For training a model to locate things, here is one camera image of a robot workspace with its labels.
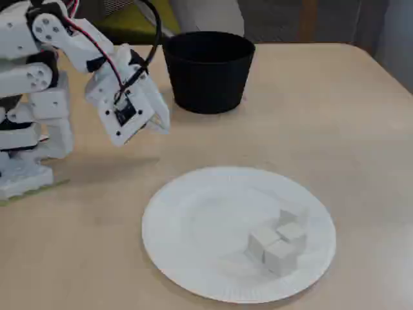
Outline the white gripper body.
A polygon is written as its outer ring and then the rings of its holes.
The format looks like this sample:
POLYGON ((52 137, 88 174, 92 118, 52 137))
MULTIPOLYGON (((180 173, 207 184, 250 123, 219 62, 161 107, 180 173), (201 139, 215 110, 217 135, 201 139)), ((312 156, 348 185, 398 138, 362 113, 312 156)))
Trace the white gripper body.
POLYGON ((123 109, 126 100, 139 107, 155 108, 155 84, 148 74, 145 60, 127 43, 120 45, 105 63, 95 71, 86 84, 85 99, 98 107, 109 104, 123 109))

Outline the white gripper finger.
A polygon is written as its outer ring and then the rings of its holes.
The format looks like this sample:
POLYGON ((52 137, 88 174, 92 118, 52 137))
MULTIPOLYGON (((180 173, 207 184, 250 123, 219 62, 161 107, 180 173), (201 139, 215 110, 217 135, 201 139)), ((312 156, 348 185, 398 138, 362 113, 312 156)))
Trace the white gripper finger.
POLYGON ((146 123, 147 127, 163 134, 168 134, 170 131, 170 111, 157 85, 148 74, 141 78, 141 88, 148 104, 154 111, 146 123))

